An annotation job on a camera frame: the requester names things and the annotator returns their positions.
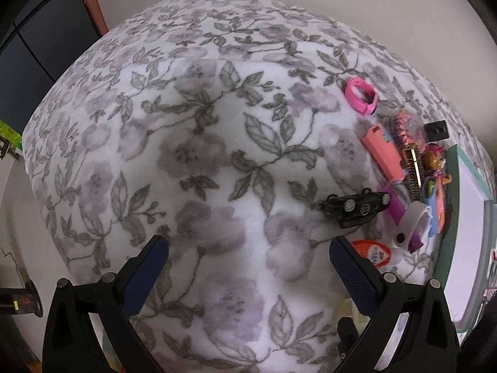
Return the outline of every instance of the white floor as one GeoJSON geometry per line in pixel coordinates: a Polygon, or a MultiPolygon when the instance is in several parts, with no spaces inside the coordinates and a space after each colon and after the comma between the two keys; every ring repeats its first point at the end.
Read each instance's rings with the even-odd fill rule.
{"type": "MultiPolygon", "coordinates": [[[[109,27],[160,0],[99,0],[109,27]]],[[[497,46],[466,0],[279,0],[369,33],[430,78],[497,162],[497,46]]]]}
{"type": "MultiPolygon", "coordinates": [[[[108,25],[113,27],[159,0],[99,1],[108,25]]],[[[458,106],[497,160],[497,47],[466,0],[280,1],[364,30],[408,59],[458,106]]],[[[42,319],[34,315],[14,318],[34,353],[41,357],[46,315],[56,282],[70,275],[49,239],[22,162],[0,162],[0,192],[5,183],[0,247],[13,252],[23,279],[29,276],[34,281],[45,307],[42,319]]],[[[0,256],[0,286],[21,286],[9,257],[0,256]]]]}

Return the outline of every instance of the black cabinet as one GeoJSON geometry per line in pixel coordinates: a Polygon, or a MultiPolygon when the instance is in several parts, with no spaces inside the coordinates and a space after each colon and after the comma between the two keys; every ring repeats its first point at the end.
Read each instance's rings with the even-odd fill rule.
{"type": "Polygon", "coordinates": [[[22,133],[53,81],[19,36],[0,54],[0,81],[0,118],[22,133]]]}
{"type": "Polygon", "coordinates": [[[51,0],[20,33],[55,80],[98,39],[80,0],[51,0]]]}
{"type": "Polygon", "coordinates": [[[9,26],[0,35],[0,119],[21,134],[50,87],[99,35],[82,0],[26,0],[9,26]]]}

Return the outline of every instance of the cable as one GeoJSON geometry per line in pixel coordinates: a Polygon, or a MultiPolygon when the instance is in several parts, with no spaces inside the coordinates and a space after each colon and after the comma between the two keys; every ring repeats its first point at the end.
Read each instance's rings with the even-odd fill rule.
{"type": "Polygon", "coordinates": [[[19,266],[17,266],[16,260],[14,259],[14,255],[12,255],[12,253],[10,253],[10,252],[5,253],[5,251],[2,249],[2,247],[0,247],[0,251],[2,252],[4,258],[7,258],[9,255],[11,256],[12,260],[14,261],[14,265],[16,266],[17,276],[19,277],[19,280],[21,281],[21,285],[24,286],[24,281],[22,280],[21,272],[19,270],[19,266]]]}

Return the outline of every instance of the toy car wheel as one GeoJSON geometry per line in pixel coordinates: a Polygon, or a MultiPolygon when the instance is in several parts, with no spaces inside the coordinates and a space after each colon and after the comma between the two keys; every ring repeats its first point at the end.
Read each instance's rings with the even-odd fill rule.
{"type": "Polygon", "coordinates": [[[390,199],[391,199],[391,196],[388,193],[384,193],[381,197],[381,203],[383,203],[383,205],[386,206],[390,203],[390,199]]]}
{"type": "Polygon", "coordinates": [[[355,209],[355,200],[354,199],[347,199],[345,202],[344,202],[344,210],[347,212],[347,213],[350,213],[350,212],[353,212],[355,209]]]}

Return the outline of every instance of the blue gripper pad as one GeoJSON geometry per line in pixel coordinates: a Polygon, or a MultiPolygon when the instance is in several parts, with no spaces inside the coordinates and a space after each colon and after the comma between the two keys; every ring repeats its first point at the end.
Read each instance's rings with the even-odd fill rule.
{"type": "Polygon", "coordinates": [[[332,239],[330,261],[359,312],[373,318],[383,295],[379,271],[376,270],[371,261],[361,258],[343,236],[332,239]]]}
{"type": "Polygon", "coordinates": [[[162,268],[166,264],[167,256],[169,255],[167,240],[160,236],[154,236],[152,240],[156,240],[156,242],[150,243],[152,244],[150,247],[147,244],[143,248],[137,258],[140,259],[145,251],[146,254],[123,288],[121,311],[126,318],[140,312],[162,268]]]}

